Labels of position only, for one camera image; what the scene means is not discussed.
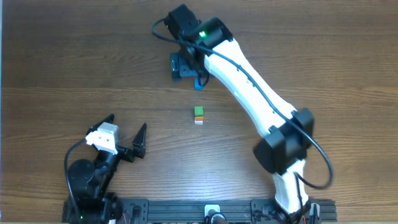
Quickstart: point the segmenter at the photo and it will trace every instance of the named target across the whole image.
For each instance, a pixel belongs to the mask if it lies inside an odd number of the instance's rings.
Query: blue object
[[[202,78],[195,79],[195,90],[203,90],[203,79]]]

